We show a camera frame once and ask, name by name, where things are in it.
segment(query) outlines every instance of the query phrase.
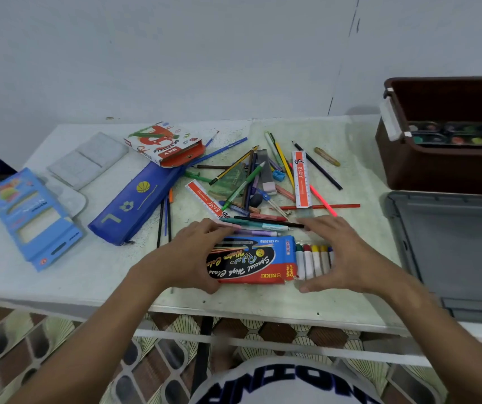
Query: white table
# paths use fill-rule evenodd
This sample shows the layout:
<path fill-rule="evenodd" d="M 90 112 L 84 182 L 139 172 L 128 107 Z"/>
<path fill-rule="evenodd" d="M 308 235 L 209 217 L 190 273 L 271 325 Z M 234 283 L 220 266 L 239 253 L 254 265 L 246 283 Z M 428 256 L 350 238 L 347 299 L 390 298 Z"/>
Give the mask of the white table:
<path fill-rule="evenodd" d="M 309 168 L 311 183 L 329 203 L 360 203 L 360 208 L 341 209 L 337 212 L 376 250 L 400 263 L 391 227 L 380 206 L 389 188 L 385 183 L 374 140 L 378 122 L 379 116 L 369 115 L 265 121 L 205 121 L 182 125 L 200 133 L 204 141 L 213 136 L 216 130 L 220 130 L 208 152 L 244 136 L 248 137 L 248 142 L 207 160 L 206 164 L 229 164 L 256 144 L 266 148 L 264 130 L 273 132 L 286 153 L 293 149 L 292 139 L 309 152 L 312 152 L 315 146 L 327 149 L 342 163 L 341 167 L 329 165 L 327 169 L 344 186 L 344 190 L 337 190 L 314 167 Z M 36 172 L 44 171 L 49 163 L 99 131 L 122 140 L 123 136 L 147 125 L 59 125 L 42 142 L 25 166 Z M 88 318 L 96 307 L 109 297 L 129 268 L 145 253 L 155 248 L 158 210 L 133 238 L 135 244 L 132 245 L 116 247 L 87 229 L 87 224 L 147 162 L 144 156 L 131 150 L 102 176 L 81 190 L 88 203 L 76 217 L 76 221 L 85 229 L 85 236 L 45 271 L 36 272 L 31 264 L 23 260 L 0 222 L 0 305 L 25 306 L 36 312 L 75 319 Z M 203 176 L 213 177 L 217 174 L 216 170 L 201 171 Z M 189 178 L 183 177 L 174 187 L 174 233 L 189 222 L 208 216 L 204 206 L 184 187 L 189 181 Z M 281 185 L 291 190 L 287 179 Z M 291 204 L 280 195 L 275 196 L 275 199 L 283 205 Z M 326 211 L 315 210 L 315 213 L 324 214 Z M 309 234 L 301 230 L 291 233 L 297 241 L 310 239 Z M 293 283 L 223 285 L 214 295 L 207 295 L 196 289 L 175 289 L 173 293 L 167 290 L 150 310 L 407 334 L 392 309 L 375 296 L 338 289 L 302 295 Z M 482 340 L 482 324 L 463 325 Z M 153 334 L 166 337 L 160 332 Z"/>

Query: forearm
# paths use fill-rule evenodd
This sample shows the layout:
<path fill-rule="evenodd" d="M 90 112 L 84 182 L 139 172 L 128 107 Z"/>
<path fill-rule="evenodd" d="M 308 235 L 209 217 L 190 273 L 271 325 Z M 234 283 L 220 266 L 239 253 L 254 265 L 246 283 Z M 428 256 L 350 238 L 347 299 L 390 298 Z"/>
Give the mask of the forearm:
<path fill-rule="evenodd" d="M 451 396 L 482 402 L 482 344 L 437 306 L 415 278 L 385 298 L 411 332 Z"/>
<path fill-rule="evenodd" d="M 86 323 L 11 399 L 16 403 L 99 402 L 149 306 L 164 290 L 135 265 Z"/>

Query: wall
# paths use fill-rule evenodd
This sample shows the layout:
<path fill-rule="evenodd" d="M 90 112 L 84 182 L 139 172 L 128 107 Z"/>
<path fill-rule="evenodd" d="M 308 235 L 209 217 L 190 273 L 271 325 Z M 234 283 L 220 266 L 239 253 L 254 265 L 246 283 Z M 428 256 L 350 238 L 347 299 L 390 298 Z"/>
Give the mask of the wall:
<path fill-rule="evenodd" d="M 379 113 L 399 76 L 482 75 L 482 0 L 360 0 L 330 115 Z"/>
<path fill-rule="evenodd" d="M 0 157 L 107 116 L 325 116 L 356 2 L 0 0 Z"/>

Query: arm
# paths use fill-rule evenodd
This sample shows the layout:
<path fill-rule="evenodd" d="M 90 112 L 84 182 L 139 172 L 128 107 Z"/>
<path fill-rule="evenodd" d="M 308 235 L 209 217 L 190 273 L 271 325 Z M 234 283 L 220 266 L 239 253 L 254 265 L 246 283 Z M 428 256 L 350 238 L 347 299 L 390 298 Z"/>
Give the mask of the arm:
<path fill-rule="evenodd" d="M 378 295 L 407 326 L 450 396 L 482 402 L 482 344 L 437 306 L 416 278 L 366 244 L 341 217 L 300 221 L 335 251 L 331 272 L 306 281 L 301 292 L 342 288 Z"/>
<path fill-rule="evenodd" d="M 146 255 L 9 404 L 99 402 L 134 331 L 161 292 L 172 286 L 216 292 L 219 284 L 207 273 L 205 260 L 232 231 L 209 219 L 193 222 Z"/>

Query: brown storage box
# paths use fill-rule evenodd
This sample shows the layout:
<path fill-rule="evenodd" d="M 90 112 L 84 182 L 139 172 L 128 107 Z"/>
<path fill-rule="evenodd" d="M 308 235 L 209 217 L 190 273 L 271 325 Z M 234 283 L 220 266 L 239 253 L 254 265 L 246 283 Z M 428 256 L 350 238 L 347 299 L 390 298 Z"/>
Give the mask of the brown storage box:
<path fill-rule="evenodd" d="M 408 121 L 482 121 L 482 77 L 391 78 L 385 88 L 401 131 L 391 141 L 381 119 L 375 136 L 389 187 L 482 194 L 482 149 L 426 148 L 404 134 Z"/>

